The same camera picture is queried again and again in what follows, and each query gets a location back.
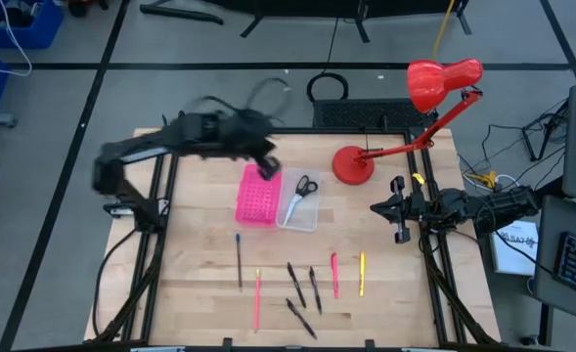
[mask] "lamp base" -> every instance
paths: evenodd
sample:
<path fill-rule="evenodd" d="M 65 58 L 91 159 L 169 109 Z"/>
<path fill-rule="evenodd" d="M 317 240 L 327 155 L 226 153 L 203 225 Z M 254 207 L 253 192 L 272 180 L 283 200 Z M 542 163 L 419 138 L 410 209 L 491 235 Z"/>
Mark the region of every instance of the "lamp base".
<path fill-rule="evenodd" d="M 354 160 L 362 151 L 360 147 L 350 146 L 335 153 L 332 168 L 339 181 L 348 185 L 361 185 L 370 179 L 375 172 L 375 162 L 367 159 L 360 164 Z"/>

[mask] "red desk lamp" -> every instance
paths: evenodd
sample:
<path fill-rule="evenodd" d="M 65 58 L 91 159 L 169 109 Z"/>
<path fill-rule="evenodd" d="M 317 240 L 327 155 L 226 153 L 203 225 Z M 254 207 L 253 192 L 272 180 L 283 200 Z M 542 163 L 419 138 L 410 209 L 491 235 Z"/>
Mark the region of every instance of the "red desk lamp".
<path fill-rule="evenodd" d="M 483 66 L 475 59 L 442 66 L 431 60 L 418 60 L 409 65 L 407 86 L 416 109 L 427 113 L 434 110 L 449 92 L 462 89 L 462 100 L 424 131 L 412 144 L 382 151 L 369 152 L 360 147 L 344 147 L 333 157 L 333 173 L 345 184 L 360 185 L 375 171 L 373 158 L 406 153 L 433 147 L 431 138 L 453 118 L 478 101 L 483 93 L 473 85 L 481 79 Z"/>

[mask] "scissors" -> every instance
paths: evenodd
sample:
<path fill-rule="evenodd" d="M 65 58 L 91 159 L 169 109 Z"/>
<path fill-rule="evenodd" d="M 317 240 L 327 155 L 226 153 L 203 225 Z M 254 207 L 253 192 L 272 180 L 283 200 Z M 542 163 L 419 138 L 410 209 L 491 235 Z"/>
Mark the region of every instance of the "scissors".
<path fill-rule="evenodd" d="M 309 181 L 309 176 L 303 175 L 296 185 L 296 193 L 292 197 L 289 203 L 288 213 L 286 214 L 286 220 L 284 220 L 284 226 L 288 223 L 291 213 L 294 211 L 294 207 L 298 202 L 300 202 L 305 196 L 318 191 L 318 184 Z"/>

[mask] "scissor handle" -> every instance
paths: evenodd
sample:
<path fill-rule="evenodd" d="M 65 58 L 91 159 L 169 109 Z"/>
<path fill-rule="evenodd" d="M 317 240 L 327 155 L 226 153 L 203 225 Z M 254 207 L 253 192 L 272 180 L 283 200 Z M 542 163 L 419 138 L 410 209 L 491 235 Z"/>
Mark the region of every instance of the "scissor handle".
<path fill-rule="evenodd" d="M 301 197 L 305 197 L 310 193 L 318 191 L 318 184 L 309 181 L 309 176 L 303 175 L 296 185 L 296 193 Z"/>

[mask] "blue pen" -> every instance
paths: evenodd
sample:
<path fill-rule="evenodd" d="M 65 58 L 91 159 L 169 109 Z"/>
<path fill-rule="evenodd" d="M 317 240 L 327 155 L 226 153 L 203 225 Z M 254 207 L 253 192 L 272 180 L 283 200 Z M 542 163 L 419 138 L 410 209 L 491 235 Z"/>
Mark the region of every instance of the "blue pen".
<path fill-rule="evenodd" d="M 236 246 L 238 249 L 238 286 L 242 292 L 242 260 L 240 257 L 240 234 L 236 234 Z"/>

